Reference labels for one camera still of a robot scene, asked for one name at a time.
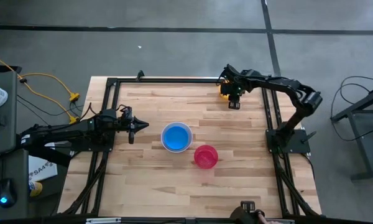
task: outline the black cable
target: black cable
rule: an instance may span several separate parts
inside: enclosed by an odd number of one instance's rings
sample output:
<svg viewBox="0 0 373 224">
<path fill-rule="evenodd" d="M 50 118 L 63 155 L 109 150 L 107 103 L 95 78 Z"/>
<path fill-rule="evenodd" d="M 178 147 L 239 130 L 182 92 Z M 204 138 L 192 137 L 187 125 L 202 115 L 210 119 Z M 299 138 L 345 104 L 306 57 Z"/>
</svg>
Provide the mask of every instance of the black cable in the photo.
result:
<svg viewBox="0 0 373 224">
<path fill-rule="evenodd" d="M 83 112 L 81 109 L 79 109 L 80 106 L 78 106 L 78 105 L 76 104 L 75 101 L 72 101 L 72 103 L 75 105 L 75 108 L 76 108 L 78 111 Z"/>
<path fill-rule="evenodd" d="M 95 111 L 94 111 L 92 108 L 90 108 L 90 111 L 91 111 L 93 114 L 95 114 L 95 115 L 97 115 L 97 116 L 99 116 L 99 117 L 112 118 L 114 121 L 117 120 L 117 118 L 115 118 L 115 117 L 113 117 L 113 116 L 111 116 L 111 115 L 95 113 Z"/>
<path fill-rule="evenodd" d="M 124 108 L 121 109 L 121 110 L 119 110 L 119 111 L 122 112 L 122 113 L 124 113 L 127 110 L 127 113 L 124 116 L 128 117 L 130 115 L 130 113 L 131 113 L 131 107 L 130 106 L 126 106 L 126 105 L 120 105 L 120 106 L 123 106 Z"/>
<path fill-rule="evenodd" d="M 331 102 L 330 118 L 333 117 L 333 106 L 334 106 L 334 101 L 336 100 L 337 93 L 338 93 L 339 91 L 341 91 L 341 89 L 343 89 L 345 86 L 348 86 L 348 85 L 356 85 L 356 84 L 355 84 L 355 83 L 348 83 L 348 84 L 342 85 L 342 86 L 341 86 L 341 87 L 336 91 L 336 93 L 334 94 L 334 97 L 333 97 L 333 101 Z M 359 138 L 361 138 L 361 137 L 363 137 L 363 136 L 365 136 L 365 135 L 368 135 L 368 134 L 370 134 L 370 133 L 373 133 L 373 130 L 371 130 L 371 131 L 368 131 L 368 132 L 366 132 L 366 133 L 364 133 L 364 134 L 362 134 L 362 135 L 360 135 L 360 136 L 358 136 L 358 137 L 356 137 L 356 138 L 354 138 L 354 139 L 344 139 L 344 138 L 341 137 L 341 135 L 338 133 L 338 131 L 337 131 L 337 129 L 336 129 L 336 126 L 334 125 L 333 122 L 331 122 L 331 125 L 333 126 L 333 129 L 334 129 L 334 131 L 336 132 L 336 134 L 338 135 L 338 137 L 339 137 L 340 139 L 342 139 L 343 141 L 355 141 L 355 140 L 357 140 L 357 139 L 359 139 Z"/>
<path fill-rule="evenodd" d="M 365 78 L 365 79 L 368 79 L 368 80 L 373 80 L 373 78 L 371 78 L 371 77 L 365 77 L 365 76 L 361 76 L 361 75 L 353 75 L 353 76 L 350 76 L 350 77 L 345 78 L 345 79 L 341 82 L 340 88 L 344 85 L 344 82 L 345 82 L 347 79 L 350 79 L 350 78 Z"/>
<path fill-rule="evenodd" d="M 28 104 L 32 105 L 34 108 L 36 108 L 36 109 L 38 109 L 39 111 L 41 111 L 41 112 L 43 112 L 43 113 L 45 113 L 45 114 L 47 114 L 47 115 L 50 115 L 50 116 L 59 116 L 59 115 L 61 115 L 61 114 L 64 114 L 64 113 L 70 111 L 70 110 L 67 110 L 67 111 L 63 111 L 63 112 L 61 112 L 61 113 L 59 113 L 59 114 L 52 114 L 52 113 L 49 113 L 49 112 L 46 112 L 46 111 L 40 109 L 38 106 L 36 106 L 36 105 L 34 105 L 33 103 L 29 102 L 28 100 L 26 100 L 25 98 L 21 97 L 20 95 L 17 95 L 17 96 L 18 96 L 19 98 L 21 98 L 22 100 L 24 100 L 25 102 L 27 102 Z"/>
<path fill-rule="evenodd" d="M 218 77 L 218 79 L 217 79 L 217 82 L 216 82 L 216 86 L 221 85 L 222 82 L 228 81 L 227 79 L 224 79 L 223 81 L 220 82 L 220 79 L 221 79 L 222 77 L 223 77 L 222 75 L 219 75 L 219 77 Z"/>
<path fill-rule="evenodd" d="M 17 101 L 18 101 L 18 103 L 24 105 L 28 110 L 30 110 L 37 117 L 39 117 L 46 125 L 49 125 L 41 116 L 39 116 L 35 111 L 33 111 L 32 109 L 30 109 L 28 106 L 26 106 L 23 102 L 19 101 L 18 99 L 17 99 Z"/>
<path fill-rule="evenodd" d="M 312 162 L 311 162 L 310 158 L 306 154 L 304 154 L 304 153 L 301 153 L 301 155 L 303 157 L 305 157 L 305 159 L 307 159 L 307 161 L 310 163 L 311 170 L 312 170 L 312 176 L 313 176 L 313 179 L 315 180 L 315 171 L 313 170 L 313 165 L 312 165 Z"/>
<path fill-rule="evenodd" d="M 62 126 L 60 128 L 53 128 L 53 129 L 47 129 L 47 130 L 40 130 L 40 131 L 34 131 L 33 133 L 39 133 L 39 132 L 42 132 L 42 131 L 56 131 L 56 130 L 61 130 L 61 129 L 64 129 L 64 128 L 68 128 L 70 126 L 73 126 L 75 124 L 78 124 L 80 123 L 80 121 L 87 115 L 88 111 L 91 109 L 91 103 L 88 105 L 88 108 L 86 110 L 86 112 L 83 114 L 83 116 L 75 123 L 73 124 L 68 124 L 68 125 L 65 125 L 65 126 Z"/>
<path fill-rule="evenodd" d="M 126 106 L 126 105 L 119 105 L 118 108 L 116 108 L 116 111 L 118 111 L 120 109 L 120 107 L 123 106 L 125 108 L 128 108 L 129 106 Z"/>
<path fill-rule="evenodd" d="M 366 87 L 364 87 L 364 86 L 362 86 L 362 85 L 360 85 L 360 84 L 357 84 L 357 83 L 348 83 L 348 84 L 359 86 L 359 87 L 365 89 L 367 92 L 370 92 L 370 90 L 368 90 Z M 350 101 L 348 101 L 347 99 L 345 99 L 344 95 L 341 93 L 341 90 L 340 90 L 340 95 L 341 95 L 341 97 L 343 98 L 343 100 L 344 100 L 345 102 L 350 103 L 350 104 L 354 104 L 354 103 L 351 103 Z"/>
<path fill-rule="evenodd" d="M 78 114 L 76 114 L 74 111 L 73 111 L 74 108 L 72 108 L 72 102 L 69 103 L 69 110 L 76 116 L 76 117 L 79 117 Z"/>
</svg>

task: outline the yellow cable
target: yellow cable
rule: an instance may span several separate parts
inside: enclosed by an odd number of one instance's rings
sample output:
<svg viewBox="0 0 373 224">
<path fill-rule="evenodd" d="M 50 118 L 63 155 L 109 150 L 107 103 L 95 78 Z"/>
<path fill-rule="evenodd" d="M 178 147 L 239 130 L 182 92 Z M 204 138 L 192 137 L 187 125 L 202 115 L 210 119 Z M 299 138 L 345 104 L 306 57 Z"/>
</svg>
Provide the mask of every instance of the yellow cable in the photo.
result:
<svg viewBox="0 0 373 224">
<path fill-rule="evenodd" d="M 6 66 L 8 69 L 10 69 L 11 71 L 15 72 L 14 69 L 12 69 L 9 65 L 7 65 L 5 62 L 3 62 L 2 60 L 0 60 L 0 63 L 2 63 L 4 66 Z M 40 93 L 37 93 L 36 91 L 34 91 L 27 83 L 24 83 L 24 85 L 35 95 L 37 96 L 41 96 L 42 98 L 45 98 L 45 99 L 48 99 L 54 103 L 56 103 L 59 107 L 61 107 L 66 113 L 67 115 L 69 116 L 70 118 L 70 121 L 71 123 L 74 122 L 74 120 L 76 120 L 76 118 L 74 118 L 68 111 L 67 109 L 65 109 L 58 101 L 54 100 L 54 99 L 51 99 L 50 97 L 48 96 L 45 96 L 43 94 L 40 94 Z"/>
<path fill-rule="evenodd" d="M 55 77 L 53 75 L 46 74 L 46 73 L 27 73 L 27 74 L 21 75 L 21 77 L 24 78 L 24 77 L 29 76 L 29 75 L 42 75 L 42 76 L 54 78 L 54 79 L 56 79 L 56 81 L 58 81 L 59 83 L 61 83 L 61 85 L 67 90 L 67 92 L 69 94 L 72 94 L 72 92 L 68 89 L 68 87 L 61 80 L 59 80 L 59 78 L 57 78 L 57 77 Z"/>
</svg>

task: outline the table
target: table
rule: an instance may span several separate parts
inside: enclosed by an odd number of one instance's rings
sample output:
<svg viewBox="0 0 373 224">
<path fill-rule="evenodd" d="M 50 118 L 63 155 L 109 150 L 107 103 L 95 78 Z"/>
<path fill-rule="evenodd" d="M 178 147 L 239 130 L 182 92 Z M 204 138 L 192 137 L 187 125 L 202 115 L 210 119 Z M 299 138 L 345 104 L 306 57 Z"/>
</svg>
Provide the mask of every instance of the table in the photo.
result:
<svg viewBox="0 0 373 224">
<path fill-rule="evenodd" d="M 101 109 L 107 78 L 91 77 L 84 111 L 89 103 L 95 111 Z M 121 85 L 119 103 L 131 106 L 133 115 L 150 126 L 136 134 L 133 145 L 128 144 L 127 133 L 116 134 L 100 216 L 225 218 L 241 200 L 253 200 L 267 217 L 281 217 L 274 164 L 265 141 L 261 89 L 244 95 L 239 111 L 228 109 L 218 91 L 213 84 L 197 83 Z M 278 96 L 286 120 L 295 109 L 287 95 Z M 193 132 L 191 148 L 180 154 L 168 152 L 160 143 L 161 131 L 173 121 L 184 122 Z M 194 164 L 193 153 L 203 144 L 218 151 L 214 169 Z M 66 210 L 85 186 L 90 159 L 90 152 L 81 152 L 71 160 L 58 212 Z M 291 154 L 290 161 L 296 188 L 320 213 L 309 163 L 298 154 Z M 286 198 L 291 210 L 287 190 Z"/>
</svg>

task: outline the power cord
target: power cord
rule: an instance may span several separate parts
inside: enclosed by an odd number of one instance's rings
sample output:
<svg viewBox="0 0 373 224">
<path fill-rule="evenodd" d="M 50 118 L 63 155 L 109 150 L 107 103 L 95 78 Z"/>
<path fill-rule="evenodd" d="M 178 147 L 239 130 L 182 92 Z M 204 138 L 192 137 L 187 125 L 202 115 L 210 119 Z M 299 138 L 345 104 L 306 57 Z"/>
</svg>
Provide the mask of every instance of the power cord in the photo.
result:
<svg viewBox="0 0 373 224">
<path fill-rule="evenodd" d="M 49 125 L 41 116 L 39 116 L 35 111 L 33 111 L 32 109 L 30 109 L 28 106 L 26 106 L 23 102 L 19 101 L 17 99 L 18 103 L 24 105 L 28 110 L 30 110 L 33 114 L 35 114 L 38 118 L 40 118 L 46 125 Z"/>
<path fill-rule="evenodd" d="M 371 77 L 364 77 L 364 76 L 361 76 L 361 75 L 353 75 L 353 76 L 350 76 L 350 77 L 345 78 L 345 79 L 341 82 L 340 88 L 344 85 L 344 82 L 345 82 L 346 80 L 350 79 L 350 78 L 365 78 L 365 79 L 368 79 L 368 80 L 373 80 L 373 78 L 371 78 Z M 365 90 L 367 90 L 368 92 L 370 92 L 367 88 L 365 88 L 365 87 L 362 86 L 362 85 L 359 85 L 359 84 L 356 84 L 356 83 L 351 83 L 351 84 L 355 84 L 355 85 L 357 85 L 357 86 L 360 86 L 360 87 L 364 88 Z M 341 95 L 341 97 L 343 97 L 343 99 L 344 99 L 345 101 L 347 101 L 347 102 L 350 103 L 350 104 L 353 104 L 353 103 L 351 103 L 350 101 L 348 101 L 348 100 L 345 99 L 345 97 L 343 96 L 343 90 L 340 90 L 340 95 Z"/>
<path fill-rule="evenodd" d="M 45 113 L 45 114 L 47 114 L 47 115 L 50 115 L 50 116 L 59 116 L 59 115 L 61 115 L 61 114 L 66 113 L 67 111 L 71 111 L 71 109 L 69 109 L 69 110 L 63 111 L 63 112 L 61 112 L 61 113 L 59 113 L 59 114 L 52 114 L 52 113 L 49 113 L 49 112 L 47 112 L 47 111 L 44 111 L 43 109 L 41 109 L 41 108 L 39 108 L 38 106 L 34 105 L 34 104 L 31 103 L 30 101 L 28 101 L 28 100 L 26 100 L 25 98 L 21 97 L 20 95 L 17 95 L 17 96 L 18 96 L 19 98 L 21 98 L 22 100 L 24 100 L 25 102 L 27 102 L 28 104 L 32 105 L 34 108 L 36 108 L 36 109 L 38 109 L 39 111 L 41 111 L 41 112 L 43 112 L 43 113 Z"/>
<path fill-rule="evenodd" d="M 40 75 L 40 76 L 45 76 L 45 77 L 50 77 L 50 78 L 53 78 L 55 79 L 56 81 L 58 81 L 65 89 L 66 91 L 69 93 L 70 95 L 70 98 L 69 98 L 69 101 L 71 102 L 74 102 L 76 100 L 79 99 L 80 97 L 80 94 L 79 93 L 72 93 L 69 88 L 61 81 L 59 80 L 59 78 L 53 76 L 53 75 L 50 75 L 50 74 L 46 74 L 46 73 L 27 73 L 27 74 L 23 74 L 21 75 L 22 78 L 26 77 L 26 76 L 30 76 L 30 75 Z"/>
<path fill-rule="evenodd" d="M 70 110 L 70 111 L 71 111 L 75 116 L 79 117 L 79 115 L 73 111 L 73 109 L 76 109 L 76 108 L 72 108 L 72 104 L 73 104 L 72 102 L 69 102 L 69 110 Z"/>
<path fill-rule="evenodd" d="M 78 124 L 87 115 L 87 113 L 90 110 L 91 110 L 91 103 L 88 105 L 88 108 L 87 108 L 86 112 L 81 116 L 81 118 L 77 122 L 72 123 L 72 124 L 68 124 L 68 125 L 65 125 L 65 126 L 62 126 L 60 128 L 53 128 L 53 129 L 49 129 L 49 130 L 34 131 L 34 133 L 39 133 L 39 132 L 42 132 L 42 131 L 56 131 L 56 130 L 61 130 L 61 129 L 64 129 L 64 128 L 68 128 L 68 127 L 70 127 L 72 125 Z"/>
<path fill-rule="evenodd" d="M 344 87 L 349 86 L 349 85 L 354 85 L 354 86 L 359 86 L 359 87 L 361 87 L 361 88 L 363 88 L 363 89 L 369 91 L 366 87 L 364 87 L 364 86 L 362 86 L 362 85 L 360 85 L 360 84 L 357 84 L 357 83 L 348 83 L 348 84 L 344 84 L 344 82 L 345 82 L 347 79 L 349 79 L 349 78 L 366 78 L 366 79 L 369 79 L 369 80 L 373 80 L 373 78 L 363 77 L 363 76 L 351 76 L 351 77 L 347 77 L 347 78 L 345 78 L 345 79 L 341 82 L 341 86 L 340 86 L 340 88 L 336 91 L 336 93 L 334 94 L 333 101 L 331 102 L 330 118 L 333 117 L 333 106 L 334 106 L 334 101 L 336 100 L 336 97 L 337 97 L 337 93 L 338 93 L 338 92 L 340 92 L 340 95 L 343 97 L 343 99 L 344 99 L 345 101 L 347 101 L 348 103 L 351 103 L 350 101 L 348 101 L 347 99 L 345 99 L 345 97 L 342 95 L 342 89 L 343 89 Z M 368 134 L 370 134 L 370 133 L 373 133 L 373 130 L 371 130 L 371 131 L 368 131 L 368 132 L 366 132 L 366 133 L 364 133 L 364 134 L 362 134 L 362 135 L 360 135 L 360 136 L 358 136 L 358 137 L 356 137 L 356 138 L 354 138 L 354 139 L 344 139 L 344 138 L 341 137 L 341 135 L 338 133 L 338 131 L 337 131 L 337 129 L 336 129 L 336 126 L 334 125 L 333 122 L 331 122 L 331 125 L 333 126 L 333 129 L 334 129 L 334 131 L 336 132 L 336 134 L 338 135 L 338 137 L 339 137 L 340 139 L 342 139 L 343 141 L 348 141 L 348 142 L 349 142 L 349 141 L 355 141 L 355 140 L 357 140 L 357 139 L 359 139 L 359 138 L 361 138 L 361 137 L 363 137 L 363 136 L 365 136 L 365 135 L 368 135 Z"/>
<path fill-rule="evenodd" d="M 8 64 L 6 64 L 5 62 L 3 62 L 2 60 L 0 60 L 0 63 L 2 63 L 4 66 L 6 66 L 9 70 L 11 70 L 11 71 L 13 71 L 13 72 L 16 72 L 14 69 L 12 69 Z M 25 74 L 25 76 L 26 75 L 35 75 L 35 74 L 44 74 L 44 73 L 30 73 L 30 74 Z M 70 119 L 70 124 L 72 124 L 72 123 L 75 123 L 75 122 L 77 122 L 78 121 L 78 117 L 73 117 L 68 111 L 67 111 L 67 109 L 65 109 L 58 101 L 56 101 L 56 100 L 54 100 L 54 99 L 52 99 L 52 98 L 50 98 L 50 97 L 48 97 L 48 96 L 45 96 L 45 95 L 43 95 L 43 94 L 41 94 L 41 93 L 37 93 L 36 91 L 34 91 L 27 83 L 26 83 L 26 80 L 22 77 L 22 76 L 20 76 L 18 73 L 17 73 L 17 76 L 18 76 L 18 79 L 20 79 L 21 80 L 21 83 L 23 83 L 33 94 L 35 94 L 35 95 L 37 95 L 37 96 L 40 96 L 40 97 L 42 97 L 42 98 L 45 98 L 45 99 L 47 99 L 47 100 L 50 100 L 50 101 L 52 101 L 52 102 L 54 102 L 54 103 L 56 103 L 59 107 L 61 107 L 61 109 L 63 109 L 65 112 L 66 112 L 66 114 L 69 116 L 69 119 Z"/>
<path fill-rule="evenodd" d="M 79 109 L 79 106 L 76 104 L 75 101 L 72 101 L 72 103 L 75 105 L 76 110 L 78 110 L 80 112 L 83 112 L 81 109 Z"/>
</svg>

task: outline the computer mouse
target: computer mouse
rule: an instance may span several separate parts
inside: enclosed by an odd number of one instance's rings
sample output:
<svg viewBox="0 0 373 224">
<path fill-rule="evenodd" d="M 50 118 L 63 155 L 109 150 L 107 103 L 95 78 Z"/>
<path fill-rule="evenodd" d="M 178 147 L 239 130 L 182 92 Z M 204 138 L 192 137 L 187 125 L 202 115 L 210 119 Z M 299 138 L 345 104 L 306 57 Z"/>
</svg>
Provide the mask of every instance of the computer mouse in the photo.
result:
<svg viewBox="0 0 373 224">
<path fill-rule="evenodd" d="M 9 208 L 17 202 L 17 192 L 14 181 L 10 178 L 0 180 L 0 206 Z"/>
</svg>

